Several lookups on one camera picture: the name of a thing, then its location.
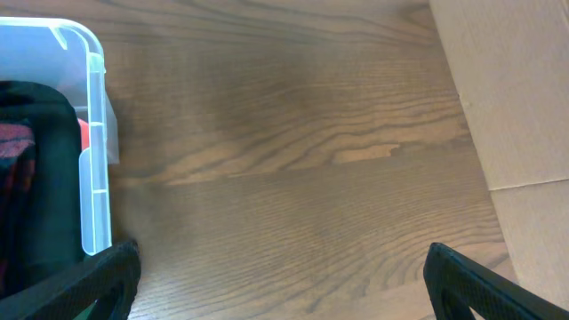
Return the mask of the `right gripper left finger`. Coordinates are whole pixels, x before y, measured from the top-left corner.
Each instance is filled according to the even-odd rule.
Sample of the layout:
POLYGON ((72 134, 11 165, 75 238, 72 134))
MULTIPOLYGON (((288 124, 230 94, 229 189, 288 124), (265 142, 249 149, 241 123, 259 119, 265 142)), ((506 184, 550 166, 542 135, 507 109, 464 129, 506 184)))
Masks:
POLYGON ((136 241, 114 244, 88 260, 1 300, 3 319, 126 319, 141 276, 136 241))

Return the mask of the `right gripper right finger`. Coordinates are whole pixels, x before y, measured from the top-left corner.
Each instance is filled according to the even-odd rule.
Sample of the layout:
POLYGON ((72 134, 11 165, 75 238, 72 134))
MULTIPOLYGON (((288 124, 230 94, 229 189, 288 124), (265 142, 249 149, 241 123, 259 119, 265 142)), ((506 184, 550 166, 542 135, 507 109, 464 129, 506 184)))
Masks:
POLYGON ((423 278, 438 320, 561 319, 568 311, 527 291, 454 249, 433 243, 423 278))

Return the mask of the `large black garment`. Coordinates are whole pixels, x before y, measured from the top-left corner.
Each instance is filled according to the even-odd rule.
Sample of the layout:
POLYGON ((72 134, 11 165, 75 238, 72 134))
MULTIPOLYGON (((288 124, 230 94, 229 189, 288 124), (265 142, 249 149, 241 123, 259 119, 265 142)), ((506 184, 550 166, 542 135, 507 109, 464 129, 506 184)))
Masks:
POLYGON ((84 258, 80 236, 76 111, 57 90, 31 82, 1 83, 1 121, 27 119, 36 142, 36 170, 17 220, 6 292, 13 295, 84 258))

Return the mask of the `pink printed t-shirt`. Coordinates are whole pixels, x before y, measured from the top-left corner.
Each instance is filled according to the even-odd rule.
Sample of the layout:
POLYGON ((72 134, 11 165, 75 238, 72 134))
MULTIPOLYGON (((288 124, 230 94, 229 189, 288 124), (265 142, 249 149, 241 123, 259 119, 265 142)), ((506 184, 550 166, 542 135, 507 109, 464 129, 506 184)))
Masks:
POLYGON ((81 118, 78 118, 77 122, 79 123, 79 127, 80 127, 81 149, 86 150, 90 147, 89 124, 81 118))

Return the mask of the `red navy plaid shirt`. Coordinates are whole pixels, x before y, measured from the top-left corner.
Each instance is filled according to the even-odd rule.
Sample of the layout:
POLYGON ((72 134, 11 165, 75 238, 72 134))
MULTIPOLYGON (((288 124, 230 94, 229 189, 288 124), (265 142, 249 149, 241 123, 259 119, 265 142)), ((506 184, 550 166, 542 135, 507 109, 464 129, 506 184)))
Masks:
POLYGON ((17 220, 36 170, 36 142, 27 119, 1 121, 1 293, 6 292, 17 220))

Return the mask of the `clear plastic storage bin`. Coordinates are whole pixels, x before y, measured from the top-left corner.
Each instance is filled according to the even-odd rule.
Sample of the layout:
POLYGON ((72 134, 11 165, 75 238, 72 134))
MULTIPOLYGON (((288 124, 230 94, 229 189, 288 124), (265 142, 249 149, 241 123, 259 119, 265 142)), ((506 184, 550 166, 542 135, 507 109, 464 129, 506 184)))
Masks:
POLYGON ((108 166, 119 162, 117 121, 105 88, 104 51, 73 20, 3 17, 1 79, 43 84, 63 94, 89 124, 79 160, 81 244, 88 255, 112 245, 108 166))

